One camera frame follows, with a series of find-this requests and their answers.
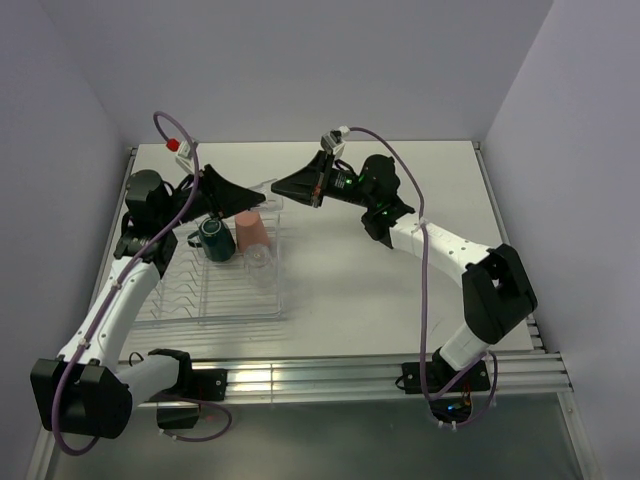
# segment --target metal frame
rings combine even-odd
[[[508,242],[496,198],[489,182],[480,144],[473,144],[491,206],[501,237]],[[122,183],[120,199],[114,214],[109,241],[102,260],[91,302],[95,301],[100,279],[108,262],[109,245],[119,222],[124,200],[126,179],[131,172],[137,149],[131,150],[129,165]],[[527,319],[534,350],[531,352],[501,353],[499,360],[498,394],[526,395],[557,393],[560,399],[571,441],[576,450],[585,478],[601,478],[588,440],[573,403],[572,386],[560,354],[549,354],[544,349],[533,316]],[[305,360],[265,359],[264,361],[195,361],[194,369],[225,368],[228,386],[225,403],[303,403],[355,400],[420,399],[420,395],[405,395],[394,386],[400,375],[400,365],[416,361],[417,356],[367,356],[345,358],[315,358]],[[156,408],[158,403],[145,403],[141,408]],[[163,406],[182,407],[181,402],[162,402]],[[44,480],[53,458],[53,435],[42,430],[27,479]]]

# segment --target cable connector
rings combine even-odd
[[[344,151],[344,139],[349,135],[349,127],[339,127],[337,130],[331,130],[325,133],[320,139],[320,146],[329,155],[333,155],[335,159],[339,159]]]
[[[193,143],[198,148],[199,142],[194,138]],[[175,153],[174,159],[176,163],[188,174],[193,174],[193,152],[189,143],[186,141],[179,142],[175,138],[170,138],[167,142],[167,148]]]
[[[411,235],[413,235],[414,233],[416,233],[418,230],[420,230],[422,228],[422,226],[424,225],[425,227],[427,226],[427,223],[429,223],[429,220],[426,219],[426,217],[420,217],[420,219],[418,220],[418,223],[416,224],[416,228],[414,228],[413,230],[411,230]]]

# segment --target black clamp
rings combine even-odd
[[[193,376],[191,356],[188,352],[170,350],[168,348],[156,348],[155,350],[151,350],[149,355],[164,355],[166,357],[175,358],[179,363],[178,379],[176,384],[173,387],[164,390],[162,393],[167,395],[182,395],[188,391]]]

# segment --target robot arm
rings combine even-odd
[[[182,222],[203,215],[223,219],[255,207],[264,195],[245,189],[221,177],[210,165],[198,172],[198,189]],[[159,392],[180,393],[189,384],[191,360],[188,353],[154,350],[141,362],[115,373],[126,337],[143,302],[164,275],[177,246],[173,232],[167,233],[146,250],[129,271],[94,335],[86,341],[89,326],[98,316],[114,282],[125,271],[131,258],[167,225],[187,202],[193,188],[188,175],[171,194],[166,182],[152,170],[131,175],[125,203],[128,212],[122,221],[121,237],[114,252],[108,281],[83,324],[58,356],[40,359],[31,371],[31,384],[43,426],[52,430],[54,395],[65,368],[85,346],[64,384],[59,425],[63,433],[116,438],[126,427],[133,408]]]
[[[392,157],[372,155],[362,170],[338,157],[344,149],[341,128],[322,137],[320,150],[302,170],[272,184],[274,193],[320,207],[324,197],[366,209],[361,221],[369,236],[389,248],[423,256],[424,237],[415,210],[398,197],[400,179]],[[429,264],[461,288],[465,323],[435,352],[442,385],[498,343],[537,307],[537,299],[515,249],[489,248],[427,223]]]

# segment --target cable clip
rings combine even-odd
[[[414,228],[413,230],[411,230],[411,235],[413,235],[414,233],[416,233],[418,230],[420,230],[423,226],[426,226],[427,223],[429,223],[429,220],[427,220],[426,217],[420,217],[420,219],[418,220],[418,223],[416,223],[416,228]]]

